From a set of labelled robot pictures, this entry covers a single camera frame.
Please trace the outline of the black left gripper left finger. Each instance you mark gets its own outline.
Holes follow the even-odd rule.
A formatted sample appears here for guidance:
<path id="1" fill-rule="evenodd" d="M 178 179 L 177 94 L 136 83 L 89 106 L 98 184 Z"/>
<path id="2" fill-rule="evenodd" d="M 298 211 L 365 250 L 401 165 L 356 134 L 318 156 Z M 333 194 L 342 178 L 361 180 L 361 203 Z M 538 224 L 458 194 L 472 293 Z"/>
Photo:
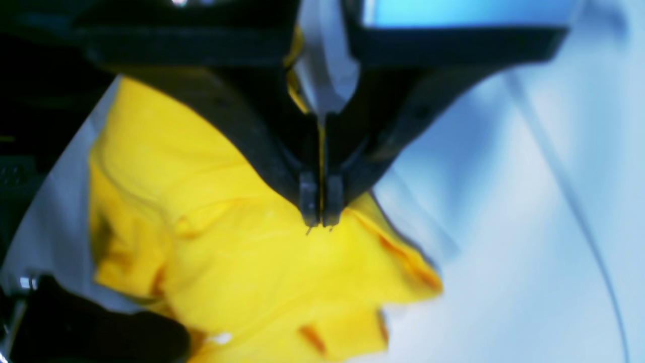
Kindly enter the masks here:
<path id="1" fill-rule="evenodd" d="M 320 224 L 318 125 L 290 97 L 281 69 L 120 65 L 117 71 L 205 118 L 299 209 L 306 226 Z"/>

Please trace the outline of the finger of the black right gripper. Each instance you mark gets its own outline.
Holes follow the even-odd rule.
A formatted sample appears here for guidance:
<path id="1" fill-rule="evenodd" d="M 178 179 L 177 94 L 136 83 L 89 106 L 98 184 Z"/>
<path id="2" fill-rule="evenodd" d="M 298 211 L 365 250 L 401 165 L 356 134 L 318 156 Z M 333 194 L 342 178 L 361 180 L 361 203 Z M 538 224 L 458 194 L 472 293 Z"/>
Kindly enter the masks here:
<path id="1" fill-rule="evenodd" d="M 48 274 L 10 282 L 11 362 L 187 362 L 191 338 L 152 312 L 111 312 Z"/>

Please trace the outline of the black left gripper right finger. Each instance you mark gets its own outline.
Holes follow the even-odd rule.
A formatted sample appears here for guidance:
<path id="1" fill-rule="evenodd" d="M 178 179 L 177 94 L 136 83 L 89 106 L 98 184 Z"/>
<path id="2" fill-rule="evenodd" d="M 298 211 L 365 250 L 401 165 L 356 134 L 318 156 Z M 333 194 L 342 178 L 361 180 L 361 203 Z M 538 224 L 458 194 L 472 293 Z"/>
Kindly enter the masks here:
<path id="1" fill-rule="evenodd" d="M 499 65 L 375 68 L 361 71 L 340 112 L 325 117 L 322 139 L 322 224 L 381 179 L 410 143 Z"/>

